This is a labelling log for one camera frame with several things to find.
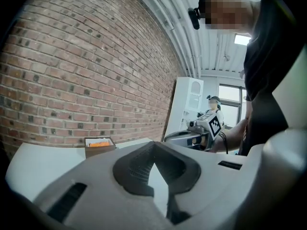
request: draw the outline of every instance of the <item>person's arm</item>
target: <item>person's arm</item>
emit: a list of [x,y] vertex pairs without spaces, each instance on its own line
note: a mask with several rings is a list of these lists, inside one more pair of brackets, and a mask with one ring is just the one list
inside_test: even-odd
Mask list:
[[[235,127],[230,129],[225,135],[227,138],[227,146],[228,151],[236,150],[241,144],[241,141],[243,139],[243,134],[245,130],[245,126],[248,123],[248,119],[252,112],[252,106],[251,102],[246,101],[246,114],[245,119],[243,119],[241,122],[239,122]],[[226,147],[223,143],[223,139],[218,136],[215,141],[214,145],[211,150],[208,152],[223,152],[226,151]]]

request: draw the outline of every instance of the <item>cable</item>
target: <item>cable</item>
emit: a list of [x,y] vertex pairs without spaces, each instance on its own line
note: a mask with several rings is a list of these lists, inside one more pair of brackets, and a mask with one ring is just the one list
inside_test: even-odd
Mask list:
[[224,132],[220,132],[219,136],[223,139],[223,143],[226,147],[226,154],[228,154],[228,145],[227,145],[227,138]]

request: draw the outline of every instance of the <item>person's hand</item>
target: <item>person's hand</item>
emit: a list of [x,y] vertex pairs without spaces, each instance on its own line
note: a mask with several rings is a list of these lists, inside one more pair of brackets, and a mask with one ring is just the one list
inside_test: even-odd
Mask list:
[[217,153],[217,152],[221,152],[221,151],[226,151],[226,147],[225,147],[225,144],[223,142],[222,137],[218,136],[215,139],[212,148],[210,150],[208,150],[208,152]]

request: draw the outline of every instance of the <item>white table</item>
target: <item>white table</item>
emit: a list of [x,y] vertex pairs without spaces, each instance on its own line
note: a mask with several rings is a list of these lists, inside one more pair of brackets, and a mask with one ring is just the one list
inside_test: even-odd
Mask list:
[[[148,138],[116,144],[118,149],[152,141]],[[51,182],[85,160],[84,148],[55,148],[23,143],[15,153],[5,179],[13,191],[30,201]]]

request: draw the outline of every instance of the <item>black shirt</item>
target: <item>black shirt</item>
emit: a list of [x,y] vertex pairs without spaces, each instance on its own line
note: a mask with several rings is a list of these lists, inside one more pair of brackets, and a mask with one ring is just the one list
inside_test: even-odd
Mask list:
[[301,13],[301,3],[304,2],[261,0],[260,14],[244,61],[247,100],[251,101],[252,114],[240,155],[247,156],[252,146],[265,143],[288,128],[272,92],[294,64],[305,42],[305,29],[301,30],[305,11]]

